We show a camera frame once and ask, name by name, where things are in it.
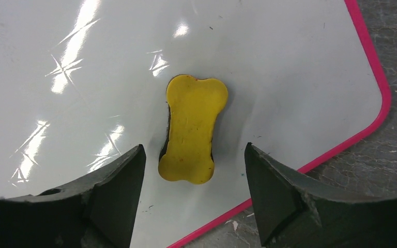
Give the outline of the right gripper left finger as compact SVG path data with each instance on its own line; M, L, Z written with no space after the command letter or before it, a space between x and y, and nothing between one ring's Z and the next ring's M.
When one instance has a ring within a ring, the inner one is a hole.
M18 198L15 247L128 247L146 164L142 145L100 169Z

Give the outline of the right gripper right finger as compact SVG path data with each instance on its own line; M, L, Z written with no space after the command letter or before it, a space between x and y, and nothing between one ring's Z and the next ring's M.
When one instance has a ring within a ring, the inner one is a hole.
M252 143L245 166L263 247L342 246L360 229L363 205L373 200L289 168Z

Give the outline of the yellow bone-shaped eraser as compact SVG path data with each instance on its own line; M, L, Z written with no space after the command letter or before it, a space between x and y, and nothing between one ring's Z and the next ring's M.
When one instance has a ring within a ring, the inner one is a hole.
M218 79L181 74L169 81L167 137L158 162L163 179L203 184L212 178L213 130L227 101L227 87Z

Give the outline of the pink framed whiteboard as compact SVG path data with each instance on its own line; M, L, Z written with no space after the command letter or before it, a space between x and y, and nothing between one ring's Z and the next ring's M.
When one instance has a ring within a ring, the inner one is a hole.
M229 93L201 185L157 169L180 74ZM356 1L0 1L0 198L142 144L132 247L179 247L250 207L247 143L307 172L374 132L390 105Z

